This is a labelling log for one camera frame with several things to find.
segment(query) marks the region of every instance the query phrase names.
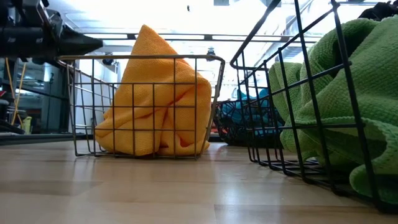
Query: yellow microfiber towel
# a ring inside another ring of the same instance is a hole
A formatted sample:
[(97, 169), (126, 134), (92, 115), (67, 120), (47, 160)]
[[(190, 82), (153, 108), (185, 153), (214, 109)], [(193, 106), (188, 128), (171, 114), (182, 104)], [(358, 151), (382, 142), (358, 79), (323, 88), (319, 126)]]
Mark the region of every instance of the yellow microfiber towel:
[[(132, 49), (131, 55), (176, 55), (176, 51), (154, 30), (143, 25), (138, 38)], [(195, 71), (184, 61), (176, 59), (175, 63), (176, 83), (194, 83)], [(173, 131), (155, 131), (155, 128), (173, 130), (174, 108), (173, 106), (194, 106), (195, 85), (160, 84), (174, 82), (174, 60), (173, 59), (130, 59), (127, 63), (122, 83), (114, 94), (114, 106), (125, 106), (123, 108), (110, 108), (104, 115), (104, 121), (97, 125), (95, 137), (98, 143), (107, 151), (113, 152), (113, 136), (115, 136), (115, 150), (126, 154), (133, 154), (133, 145), (136, 156), (152, 154), (153, 151), (163, 156), (174, 154)], [(134, 96), (134, 119), (132, 104)], [(197, 75), (197, 153), (201, 151), (205, 140), (206, 126), (211, 111), (211, 85), (208, 80), (199, 73)], [(175, 153), (178, 156), (189, 156), (195, 153), (195, 109), (176, 108), (175, 110)], [(103, 129), (138, 129), (133, 133), (131, 130)]]

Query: wooden floor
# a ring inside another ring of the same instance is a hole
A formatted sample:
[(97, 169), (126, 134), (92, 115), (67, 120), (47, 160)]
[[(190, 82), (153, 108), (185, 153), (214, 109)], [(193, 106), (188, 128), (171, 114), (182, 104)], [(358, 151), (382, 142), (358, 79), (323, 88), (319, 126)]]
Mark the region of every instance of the wooden floor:
[[(86, 147), (84, 142), (79, 147)], [(198, 161), (76, 158), (72, 142), (0, 147), (0, 223), (398, 223), (212, 144)]]

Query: green towel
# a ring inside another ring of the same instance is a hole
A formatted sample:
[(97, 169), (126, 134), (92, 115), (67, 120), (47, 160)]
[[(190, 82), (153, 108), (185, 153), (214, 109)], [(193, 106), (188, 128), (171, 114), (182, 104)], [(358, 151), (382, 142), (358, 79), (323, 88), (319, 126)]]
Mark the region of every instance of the green towel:
[[(381, 22), (357, 19), (342, 25), (351, 72), (365, 133), (382, 200), (398, 203), (398, 17)], [(336, 31), (309, 50), (312, 74), (341, 63)], [(288, 84), (307, 77), (305, 65), (285, 63)], [(269, 71), (272, 91), (284, 87), (280, 64)], [(314, 81), (323, 124), (352, 124), (354, 117), (344, 70)], [(295, 122), (316, 124), (308, 83), (290, 89)], [(274, 97), (275, 105), (290, 125), (285, 93)], [(334, 170), (351, 172), (351, 186), (371, 196), (363, 154), (355, 128), (325, 129), (326, 144)], [(281, 134), (285, 149), (296, 151), (293, 131)], [(316, 157), (324, 164), (317, 129), (298, 131), (304, 159)]]

